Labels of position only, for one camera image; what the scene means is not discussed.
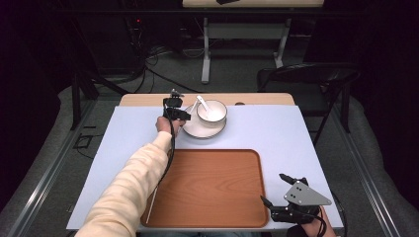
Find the black curtain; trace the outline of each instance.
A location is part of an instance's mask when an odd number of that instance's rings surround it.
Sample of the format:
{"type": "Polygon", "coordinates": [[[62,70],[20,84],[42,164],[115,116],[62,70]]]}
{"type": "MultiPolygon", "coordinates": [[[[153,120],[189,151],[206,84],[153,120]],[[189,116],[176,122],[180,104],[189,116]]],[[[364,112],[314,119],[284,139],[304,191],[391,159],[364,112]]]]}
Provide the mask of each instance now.
{"type": "Polygon", "coordinates": [[[365,9],[360,19],[317,21],[304,61],[351,61],[363,74],[352,95],[365,108],[384,168],[419,209],[419,7],[417,1],[326,0],[331,10],[365,9]]]}
{"type": "Polygon", "coordinates": [[[25,178],[59,112],[70,71],[35,1],[0,2],[0,209],[25,178]]]}

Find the white table surface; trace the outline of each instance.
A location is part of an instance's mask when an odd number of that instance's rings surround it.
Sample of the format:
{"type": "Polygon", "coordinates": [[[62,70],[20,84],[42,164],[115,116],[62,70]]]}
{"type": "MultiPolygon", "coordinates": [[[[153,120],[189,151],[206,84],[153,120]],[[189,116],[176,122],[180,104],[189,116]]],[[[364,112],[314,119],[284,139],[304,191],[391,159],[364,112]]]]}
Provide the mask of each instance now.
{"type": "MultiPolygon", "coordinates": [[[[157,133],[154,126],[156,118],[161,115],[162,107],[115,108],[67,229],[79,229],[83,225],[93,203],[124,166],[130,155],[138,147],[154,139],[157,133]]],[[[333,201],[297,106],[229,106],[227,125],[220,134],[202,140],[181,131],[176,138],[176,148],[253,149],[261,158],[266,198],[274,205],[288,205],[284,200],[284,194],[291,185],[281,180],[280,173],[298,179],[306,177],[313,189],[333,201]]],[[[333,228],[342,228],[343,224],[335,203],[325,206],[325,209],[333,228]]],[[[261,230],[288,229],[291,226],[293,224],[274,222],[269,218],[268,224],[261,230]]],[[[180,230],[194,229],[138,227],[138,231],[142,232],[180,230]]],[[[231,229],[200,229],[200,231],[206,230],[231,229]]]]}

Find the white plate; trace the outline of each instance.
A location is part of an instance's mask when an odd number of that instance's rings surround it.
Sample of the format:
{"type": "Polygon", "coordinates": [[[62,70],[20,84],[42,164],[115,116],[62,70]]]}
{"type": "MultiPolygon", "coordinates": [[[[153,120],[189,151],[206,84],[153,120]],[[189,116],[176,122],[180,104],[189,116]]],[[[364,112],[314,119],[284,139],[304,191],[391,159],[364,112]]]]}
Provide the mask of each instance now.
{"type": "Polygon", "coordinates": [[[189,106],[185,109],[187,113],[191,114],[191,120],[186,121],[185,125],[183,125],[182,127],[186,131],[186,133],[192,135],[195,138],[211,138],[219,134],[227,124],[227,119],[225,119],[224,122],[221,123],[218,127],[204,126],[197,115],[197,107],[195,107],[194,110],[190,112],[191,108],[192,106],[189,106]]]}

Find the person's arm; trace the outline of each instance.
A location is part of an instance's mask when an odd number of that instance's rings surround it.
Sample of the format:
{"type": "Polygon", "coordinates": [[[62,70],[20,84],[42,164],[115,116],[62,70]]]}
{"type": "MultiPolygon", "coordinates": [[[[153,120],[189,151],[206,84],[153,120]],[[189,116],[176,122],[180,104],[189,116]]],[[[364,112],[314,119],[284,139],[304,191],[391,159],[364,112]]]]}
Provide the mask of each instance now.
{"type": "MultiPolygon", "coordinates": [[[[321,217],[324,222],[326,222],[326,233],[324,233],[324,237],[336,237],[335,232],[333,231],[332,225],[330,225],[329,218],[327,217],[326,211],[324,210],[323,206],[320,206],[320,212],[317,216],[321,217]]],[[[305,234],[308,237],[317,237],[321,225],[321,221],[318,219],[314,219],[311,223],[302,224],[301,227],[304,229],[305,234]]]]}
{"type": "MultiPolygon", "coordinates": [[[[177,132],[183,122],[176,120],[173,124],[177,132]]],[[[160,181],[168,160],[170,124],[166,118],[158,118],[156,127],[155,140],[129,158],[92,206],[76,236],[135,236],[147,199],[160,181]]]]}

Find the robotic arm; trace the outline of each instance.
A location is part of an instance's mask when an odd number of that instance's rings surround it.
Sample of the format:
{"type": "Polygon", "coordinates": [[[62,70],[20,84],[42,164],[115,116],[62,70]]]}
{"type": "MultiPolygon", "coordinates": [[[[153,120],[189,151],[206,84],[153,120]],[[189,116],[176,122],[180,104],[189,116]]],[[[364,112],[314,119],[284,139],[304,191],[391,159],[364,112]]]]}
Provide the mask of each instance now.
{"type": "Polygon", "coordinates": [[[163,99],[163,116],[170,120],[191,120],[191,115],[188,113],[179,110],[178,108],[182,107],[182,99],[184,95],[180,94],[179,92],[173,89],[170,92],[170,98],[163,99]]]}
{"type": "Polygon", "coordinates": [[[306,178],[294,179],[280,174],[285,182],[292,185],[284,195],[289,202],[287,206],[275,206],[265,197],[261,196],[263,204],[271,211],[271,218],[275,222],[296,224],[310,223],[317,216],[320,205],[330,205],[332,201],[308,186],[306,178]]]}

